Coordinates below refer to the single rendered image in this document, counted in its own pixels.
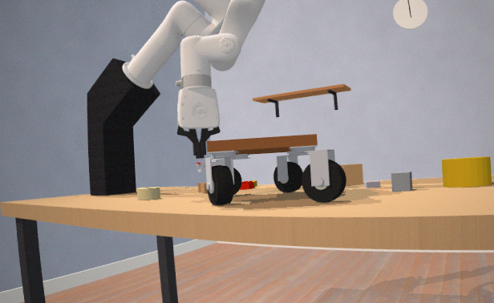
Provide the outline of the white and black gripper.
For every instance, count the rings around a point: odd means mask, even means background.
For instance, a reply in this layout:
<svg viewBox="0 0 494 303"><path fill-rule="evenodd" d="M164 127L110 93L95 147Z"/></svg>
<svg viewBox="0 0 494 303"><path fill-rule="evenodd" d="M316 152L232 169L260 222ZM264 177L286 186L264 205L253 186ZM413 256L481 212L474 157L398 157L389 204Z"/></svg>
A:
<svg viewBox="0 0 494 303"><path fill-rule="evenodd" d="M211 135L220 133L220 115L215 89L209 86L182 88L179 91L177 124L177 135L187 136L192 141L193 155L196 159L204 158L207 139ZM196 130L201 130L200 142Z"/></svg>

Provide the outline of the wooden wheeled dolly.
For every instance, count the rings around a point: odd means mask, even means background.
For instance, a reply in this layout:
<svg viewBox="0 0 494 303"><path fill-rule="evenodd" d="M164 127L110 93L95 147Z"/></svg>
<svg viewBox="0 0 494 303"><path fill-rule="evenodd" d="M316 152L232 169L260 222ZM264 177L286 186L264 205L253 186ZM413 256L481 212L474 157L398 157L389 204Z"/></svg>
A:
<svg viewBox="0 0 494 303"><path fill-rule="evenodd" d="M327 203L336 200L344 191L346 174L335 162L334 150L315 151L317 146L317 134L207 141L207 152L212 157L196 165L199 172L204 172L206 165L206 187L211 204L225 205L231 203L242 183L233 160L248 159L252 154L287 152L288 156L277 156L273 174L277 189L295 192L302 186L311 200ZM310 164L303 172L298 165L298 156L304 155L310 155ZM211 159L219 160L211 162Z"/></svg>

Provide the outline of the yellow cylinder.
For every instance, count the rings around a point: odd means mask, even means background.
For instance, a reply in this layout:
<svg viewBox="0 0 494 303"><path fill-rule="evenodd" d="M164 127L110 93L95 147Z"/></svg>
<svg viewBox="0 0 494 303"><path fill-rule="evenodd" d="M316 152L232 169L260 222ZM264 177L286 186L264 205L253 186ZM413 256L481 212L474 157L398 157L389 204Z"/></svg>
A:
<svg viewBox="0 0 494 303"><path fill-rule="evenodd" d="M490 156L442 160L442 170L444 187L466 188L492 184Z"/></svg>

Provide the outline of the red toy brick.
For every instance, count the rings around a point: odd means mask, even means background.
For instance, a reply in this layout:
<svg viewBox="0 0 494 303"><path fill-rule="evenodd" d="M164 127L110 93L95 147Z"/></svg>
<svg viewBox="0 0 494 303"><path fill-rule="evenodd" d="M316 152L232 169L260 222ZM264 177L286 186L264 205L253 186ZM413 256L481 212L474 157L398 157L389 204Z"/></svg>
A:
<svg viewBox="0 0 494 303"><path fill-rule="evenodd" d="M251 189L254 188L254 182L253 181L244 181L241 183L241 189Z"/></svg>

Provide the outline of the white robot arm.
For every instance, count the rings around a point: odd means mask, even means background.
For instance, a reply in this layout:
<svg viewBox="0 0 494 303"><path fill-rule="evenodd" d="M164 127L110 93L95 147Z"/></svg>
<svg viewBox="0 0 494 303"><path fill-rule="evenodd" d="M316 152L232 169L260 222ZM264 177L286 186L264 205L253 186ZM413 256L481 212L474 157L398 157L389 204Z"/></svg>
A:
<svg viewBox="0 0 494 303"><path fill-rule="evenodd" d="M123 65L124 74L134 84L151 88L150 79L180 45L181 80L176 81L176 86L212 87L211 66L218 71L234 66L265 3L265 0L194 1L213 22L189 2L177 2L140 52ZM185 37L181 44L180 33Z"/></svg>

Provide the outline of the beige short cylinder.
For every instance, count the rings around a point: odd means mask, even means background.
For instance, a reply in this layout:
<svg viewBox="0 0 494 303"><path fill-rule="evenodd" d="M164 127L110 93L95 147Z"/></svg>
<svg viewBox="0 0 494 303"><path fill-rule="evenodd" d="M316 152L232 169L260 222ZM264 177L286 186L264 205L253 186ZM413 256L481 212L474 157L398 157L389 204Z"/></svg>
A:
<svg viewBox="0 0 494 303"><path fill-rule="evenodd" d="M150 189L137 188L138 200L158 200L160 199L160 187L152 187Z"/></svg>

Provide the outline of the tan wooden block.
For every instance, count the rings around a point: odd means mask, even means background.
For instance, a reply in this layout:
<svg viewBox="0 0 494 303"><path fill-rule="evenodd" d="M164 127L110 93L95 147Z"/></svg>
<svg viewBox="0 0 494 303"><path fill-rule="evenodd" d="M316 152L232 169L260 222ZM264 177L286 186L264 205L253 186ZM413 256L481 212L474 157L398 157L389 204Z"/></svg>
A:
<svg viewBox="0 0 494 303"><path fill-rule="evenodd" d="M198 192L207 193L206 183L198 183Z"/></svg>

